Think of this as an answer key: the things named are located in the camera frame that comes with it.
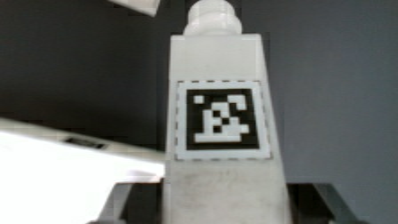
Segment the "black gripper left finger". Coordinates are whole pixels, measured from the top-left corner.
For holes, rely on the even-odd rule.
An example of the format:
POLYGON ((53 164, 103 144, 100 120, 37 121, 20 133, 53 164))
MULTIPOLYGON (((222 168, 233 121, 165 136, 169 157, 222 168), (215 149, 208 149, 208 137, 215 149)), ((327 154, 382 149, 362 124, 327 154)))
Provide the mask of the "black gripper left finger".
POLYGON ((114 186, 100 217, 87 224, 162 224, 162 184, 114 186))

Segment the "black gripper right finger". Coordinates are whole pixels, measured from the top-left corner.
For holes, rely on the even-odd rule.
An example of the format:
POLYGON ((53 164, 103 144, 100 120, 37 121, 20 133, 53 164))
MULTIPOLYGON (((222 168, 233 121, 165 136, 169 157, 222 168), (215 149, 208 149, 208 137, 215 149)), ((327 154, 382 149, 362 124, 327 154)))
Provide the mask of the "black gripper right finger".
POLYGON ((293 224, 368 224, 331 183, 290 183, 288 194, 293 224))

